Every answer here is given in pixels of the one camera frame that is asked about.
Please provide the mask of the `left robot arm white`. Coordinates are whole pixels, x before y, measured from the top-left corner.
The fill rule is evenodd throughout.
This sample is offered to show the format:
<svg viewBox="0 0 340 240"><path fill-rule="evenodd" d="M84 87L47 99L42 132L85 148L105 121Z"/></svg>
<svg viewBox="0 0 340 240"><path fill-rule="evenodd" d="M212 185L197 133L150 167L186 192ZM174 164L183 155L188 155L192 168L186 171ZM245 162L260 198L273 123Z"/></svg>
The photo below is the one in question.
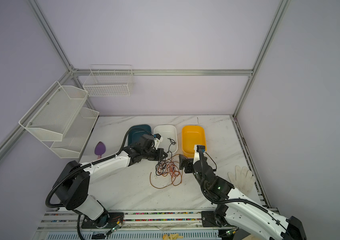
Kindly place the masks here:
<svg viewBox="0 0 340 240"><path fill-rule="evenodd" d="M90 184L141 160L159 162L168 156L159 147L164 140L160 134L146 132L130 145L126 145L127 138L125 135L120 149L111 156L89 163L67 163L46 197L46 207L73 211L90 220L98 229L110 228L113 222L118 222L118 219L112 219L99 201L89 195Z"/></svg>

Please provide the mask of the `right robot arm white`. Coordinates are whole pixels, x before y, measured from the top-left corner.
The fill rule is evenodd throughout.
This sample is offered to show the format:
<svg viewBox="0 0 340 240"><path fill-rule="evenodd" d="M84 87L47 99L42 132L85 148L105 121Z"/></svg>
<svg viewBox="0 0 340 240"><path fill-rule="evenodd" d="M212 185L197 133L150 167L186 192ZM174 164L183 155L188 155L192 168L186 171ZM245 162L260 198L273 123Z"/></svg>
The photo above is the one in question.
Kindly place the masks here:
<svg viewBox="0 0 340 240"><path fill-rule="evenodd" d="M286 218L251 200L232 183L217 176L207 163L203 150L194 159L179 157L180 169L192 173L203 196L212 204L215 224L235 226L261 240L305 240L302 222L291 216Z"/></svg>

